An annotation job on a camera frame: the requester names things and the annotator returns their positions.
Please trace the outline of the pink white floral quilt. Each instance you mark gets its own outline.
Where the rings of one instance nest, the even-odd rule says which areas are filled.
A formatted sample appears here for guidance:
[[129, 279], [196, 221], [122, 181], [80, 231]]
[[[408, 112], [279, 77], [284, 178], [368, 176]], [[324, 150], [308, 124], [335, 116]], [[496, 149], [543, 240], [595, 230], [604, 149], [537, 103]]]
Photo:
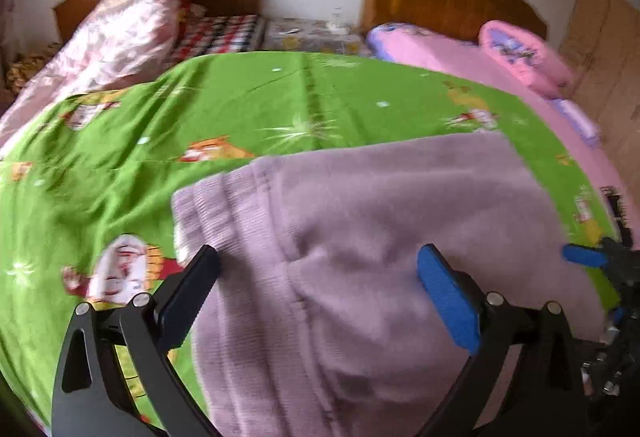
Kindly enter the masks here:
[[101, 0], [1, 116], [6, 144], [46, 108], [147, 82], [175, 45], [181, 0]]

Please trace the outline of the nightstand with patterned cover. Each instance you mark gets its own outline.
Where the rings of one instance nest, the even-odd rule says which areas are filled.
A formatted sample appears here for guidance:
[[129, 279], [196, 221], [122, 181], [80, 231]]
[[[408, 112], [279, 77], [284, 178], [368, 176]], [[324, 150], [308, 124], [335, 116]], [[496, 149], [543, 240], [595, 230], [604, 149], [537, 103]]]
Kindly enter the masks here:
[[348, 26], [308, 19], [280, 18], [268, 22], [262, 49], [369, 56], [363, 38]]

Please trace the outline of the wooden wardrobe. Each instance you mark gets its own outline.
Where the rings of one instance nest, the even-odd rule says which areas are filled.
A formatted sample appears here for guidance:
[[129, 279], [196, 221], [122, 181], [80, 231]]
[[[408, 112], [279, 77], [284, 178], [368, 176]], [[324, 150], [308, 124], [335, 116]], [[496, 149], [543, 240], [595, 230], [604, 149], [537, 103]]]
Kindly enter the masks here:
[[626, 0], [576, 0], [560, 47], [575, 72], [570, 99], [601, 131], [631, 183], [639, 172], [639, 10]]

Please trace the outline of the pink rolled pillow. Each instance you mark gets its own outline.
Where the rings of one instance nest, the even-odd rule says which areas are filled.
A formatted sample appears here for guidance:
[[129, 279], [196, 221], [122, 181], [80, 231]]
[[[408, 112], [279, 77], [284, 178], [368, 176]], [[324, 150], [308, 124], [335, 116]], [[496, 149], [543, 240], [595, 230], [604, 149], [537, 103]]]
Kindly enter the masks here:
[[573, 84], [572, 70], [552, 47], [529, 30], [507, 22], [486, 22], [478, 44], [522, 85], [547, 99], [560, 99]]

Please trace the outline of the lilac fleece pants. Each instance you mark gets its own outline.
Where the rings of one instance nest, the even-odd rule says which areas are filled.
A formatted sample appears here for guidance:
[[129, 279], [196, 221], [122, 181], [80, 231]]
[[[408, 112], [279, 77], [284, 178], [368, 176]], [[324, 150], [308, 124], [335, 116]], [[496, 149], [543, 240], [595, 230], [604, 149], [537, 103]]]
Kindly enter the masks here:
[[416, 434], [466, 359], [419, 281], [427, 243], [483, 290], [602, 331], [554, 203], [498, 132], [262, 157], [171, 206], [178, 256], [221, 261], [192, 357], [226, 436]]

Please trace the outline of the plaid bed sheet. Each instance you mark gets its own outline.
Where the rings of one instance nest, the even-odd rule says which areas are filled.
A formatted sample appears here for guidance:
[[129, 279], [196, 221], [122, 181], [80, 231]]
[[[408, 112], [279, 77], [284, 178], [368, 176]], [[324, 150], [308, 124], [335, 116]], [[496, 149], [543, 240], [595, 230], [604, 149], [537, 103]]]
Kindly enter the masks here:
[[186, 27], [166, 64], [173, 66], [196, 56], [257, 50], [266, 20], [258, 14], [212, 16]]

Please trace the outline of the pink quilt on bed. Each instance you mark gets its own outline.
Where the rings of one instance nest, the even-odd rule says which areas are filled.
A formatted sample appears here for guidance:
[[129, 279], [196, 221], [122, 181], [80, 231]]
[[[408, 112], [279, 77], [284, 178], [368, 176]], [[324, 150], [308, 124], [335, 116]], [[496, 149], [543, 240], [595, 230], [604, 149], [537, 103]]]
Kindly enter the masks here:
[[623, 186], [620, 174], [601, 148], [599, 128], [577, 103], [565, 97], [570, 88], [560, 99], [542, 97], [491, 60], [478, 41], [457, 40], [416, 25], [379, 25], [367, 34], [367, 43], [381, 60], [479, 82], [520, 97], [567, 143], [570, 154], [584, 165], [596, 186]]

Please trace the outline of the green cartoon bed sheet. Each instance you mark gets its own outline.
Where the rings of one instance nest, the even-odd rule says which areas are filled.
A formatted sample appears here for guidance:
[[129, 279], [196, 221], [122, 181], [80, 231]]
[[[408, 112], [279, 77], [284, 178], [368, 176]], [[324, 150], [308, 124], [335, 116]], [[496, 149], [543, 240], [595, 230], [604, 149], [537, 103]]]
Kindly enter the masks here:
[[[1, 157], [2, 375], [49, 423], [75, 306], [124, 305], [194, 256], [175, 246], [171, 200], [186, 186], [262, 157], [491, 132], [548, 193], [565, 243], [614, 235], [606, 186], [533, 108], [448, 74], [353, 56], [222, 54], [55, 103]], [[208, 413], [192, 334], [169, 360]]]

